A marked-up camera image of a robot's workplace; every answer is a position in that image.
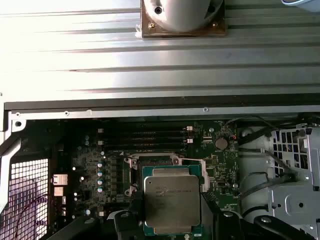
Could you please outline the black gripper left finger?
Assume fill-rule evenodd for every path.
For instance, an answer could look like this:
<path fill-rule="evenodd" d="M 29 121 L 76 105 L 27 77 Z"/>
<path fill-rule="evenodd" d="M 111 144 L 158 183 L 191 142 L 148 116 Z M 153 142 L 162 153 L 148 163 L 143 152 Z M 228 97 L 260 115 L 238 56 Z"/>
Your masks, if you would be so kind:
<path fill-rule="evenodd" d="M 80 216 L 49 237 L 50 240 L 144 240 L 140 225 L 144 217 L 144 194 L 131 195 L 129 208 L 112 212 L 106 223 L 96 217 Z"/>

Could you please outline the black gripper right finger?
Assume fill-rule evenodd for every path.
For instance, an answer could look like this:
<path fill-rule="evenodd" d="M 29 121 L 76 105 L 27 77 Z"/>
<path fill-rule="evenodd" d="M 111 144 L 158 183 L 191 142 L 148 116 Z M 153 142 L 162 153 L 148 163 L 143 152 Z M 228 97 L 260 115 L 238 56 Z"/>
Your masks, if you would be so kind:
<path fill-rule="evenodd" d="M 314 237 L 269 215 L 248 222 L 234 211 L 223 211 L 210 192 L 200 195 L 201 221 L 206 240 L 313 240 Z"/>

